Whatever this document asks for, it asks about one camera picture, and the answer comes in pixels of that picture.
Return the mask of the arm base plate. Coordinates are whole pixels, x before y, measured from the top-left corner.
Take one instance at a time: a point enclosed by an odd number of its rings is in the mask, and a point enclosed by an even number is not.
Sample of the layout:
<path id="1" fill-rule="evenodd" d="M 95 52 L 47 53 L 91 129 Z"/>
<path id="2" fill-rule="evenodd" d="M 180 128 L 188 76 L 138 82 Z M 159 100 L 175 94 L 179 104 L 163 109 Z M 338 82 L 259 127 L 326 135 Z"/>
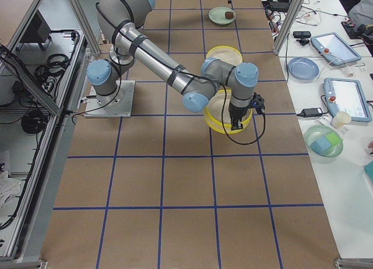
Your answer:
<path id="1" fill-rule="evenodd" d="M 84 116 L 87 118 L 130 118 L 132 114 L 135 81 L 116 81 L 117 90 L 109 96 L 96 94 L 93 86 L 90 95 L 94 98 L 86 103 Z"/>

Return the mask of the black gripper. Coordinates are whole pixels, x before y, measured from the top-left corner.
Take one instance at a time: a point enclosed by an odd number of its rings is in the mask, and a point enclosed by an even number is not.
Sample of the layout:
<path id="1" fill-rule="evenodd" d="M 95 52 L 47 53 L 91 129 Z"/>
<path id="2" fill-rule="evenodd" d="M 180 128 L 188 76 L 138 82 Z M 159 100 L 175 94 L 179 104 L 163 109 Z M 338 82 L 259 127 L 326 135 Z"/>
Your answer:
<path id="1" fill-rule="evenodd" d="M 252 113 L 252 110 L 248 107 L 237 107 L 229 104 L 228 112 L 231 120 L 231 131 L 239 131 L 243 129 L 243 122 Z"/>

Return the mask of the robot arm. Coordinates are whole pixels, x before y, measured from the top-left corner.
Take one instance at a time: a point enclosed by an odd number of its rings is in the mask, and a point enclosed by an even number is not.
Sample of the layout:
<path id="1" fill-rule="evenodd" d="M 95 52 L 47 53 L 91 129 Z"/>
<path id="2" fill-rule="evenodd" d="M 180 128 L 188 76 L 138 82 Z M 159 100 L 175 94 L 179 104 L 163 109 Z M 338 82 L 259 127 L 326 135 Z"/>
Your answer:
<path id="1" fill-rule="evenodd" d="M 235 66 L 207 58 L 201 75 L 194 75 L 139 32 L 154 6 L 155 0 L 96 3 L 100 29 L 112 43 L 108 58 L 95 60 L 87 67 L 87 77 L 99 103 L 107 104 L 114 98 L 119 90 L 119 77 L 139 61 L 179 92 L 184 107 L 194 113 L 203 111 L 221 86 L 230 88 L 228 112 L 233 130 L 242 128 L 242 119 L 249 109 L 260 113 L 265 108 L 264 100 L 254 92 L 259 75 L 256 65 L 243 62 Z"/>

